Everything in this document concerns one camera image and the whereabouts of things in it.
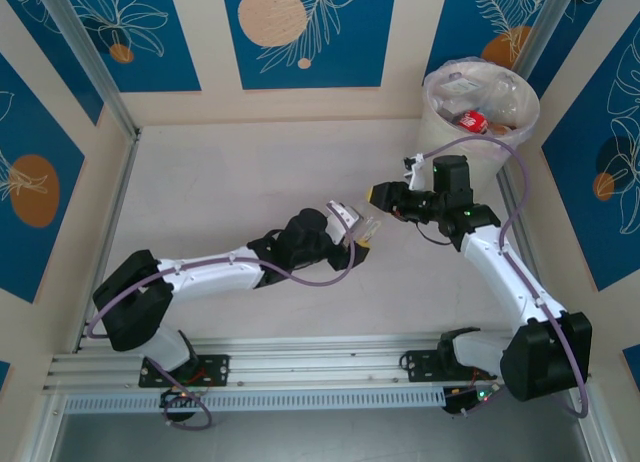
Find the long clear pale-blue label bottle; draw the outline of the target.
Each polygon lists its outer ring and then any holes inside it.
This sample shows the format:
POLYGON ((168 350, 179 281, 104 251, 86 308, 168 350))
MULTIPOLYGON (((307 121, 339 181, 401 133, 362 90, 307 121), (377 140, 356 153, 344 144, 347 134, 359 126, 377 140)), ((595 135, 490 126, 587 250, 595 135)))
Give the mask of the long clear pale-blue label bottle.
POLYGON ((375 235, 381 226, 381 220, 374 215, 362 215, 353 229, 355 241, 360 245, 365 245, 375 235))

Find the clear bottle red label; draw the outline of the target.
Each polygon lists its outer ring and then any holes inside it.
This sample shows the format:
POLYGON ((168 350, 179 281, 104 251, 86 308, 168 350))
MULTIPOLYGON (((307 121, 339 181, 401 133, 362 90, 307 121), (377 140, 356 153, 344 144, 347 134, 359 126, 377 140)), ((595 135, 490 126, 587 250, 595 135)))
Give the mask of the clear bottle red label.
POLYGON ((470 133, 485 134, 489 128, 489 121, 480 112, 468 110, 456 115, 453 124, 470 133))

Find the small green-lit circuit board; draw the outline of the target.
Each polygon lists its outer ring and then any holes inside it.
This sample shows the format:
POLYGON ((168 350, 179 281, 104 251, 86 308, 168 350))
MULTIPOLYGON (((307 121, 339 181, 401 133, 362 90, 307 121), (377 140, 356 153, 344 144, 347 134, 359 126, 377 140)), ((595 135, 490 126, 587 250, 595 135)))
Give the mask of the small green-lit circuit board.
POLYGON ((499 385, 446 389, 443 410, 452 416, 468 417, 501 394, 499 385))
POLYGON ((161 409, 199 409, 200 406, 185 392, 168 389, 161 393, 159 407, 161 409))

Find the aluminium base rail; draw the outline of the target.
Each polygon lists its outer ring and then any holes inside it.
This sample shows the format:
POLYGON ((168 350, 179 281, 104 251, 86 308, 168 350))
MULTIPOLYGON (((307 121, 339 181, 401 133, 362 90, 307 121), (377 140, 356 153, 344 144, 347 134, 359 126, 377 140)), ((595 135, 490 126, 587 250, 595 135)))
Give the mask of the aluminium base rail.
MULTIPOLYGON (((195 338, 199 354, 230 357, 227 391, 405 387, 399 367, 408 350, 434 349, 437 333, 290 338, 195 338)), ((117 353, 106 341, 86 341, 76 353, 56 354, 43 383, 46 394, 132 393, 142 359, 117 353)))

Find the aluminium frame post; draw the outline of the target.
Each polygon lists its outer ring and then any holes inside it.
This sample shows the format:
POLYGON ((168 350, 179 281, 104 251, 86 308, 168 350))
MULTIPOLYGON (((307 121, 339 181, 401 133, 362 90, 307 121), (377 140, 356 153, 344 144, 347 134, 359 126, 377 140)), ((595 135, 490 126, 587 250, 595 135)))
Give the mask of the aluminium frame post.
POLYGON ((50 462, 64 419, 68 397, 41 395, 29 417, 17 462, 50 462))
POLYGON ((131 144, 139 138, 120 91, 69 0, 41 0, 85 74, 131 144))
POLYGON ((528 79, 571 0, 546 0, 511 70, 528 79))
POLYGON ((602 391, 593 381, 586 383, 585 390, 589 412, 578 423, 591 462, 627 462, 602 391))

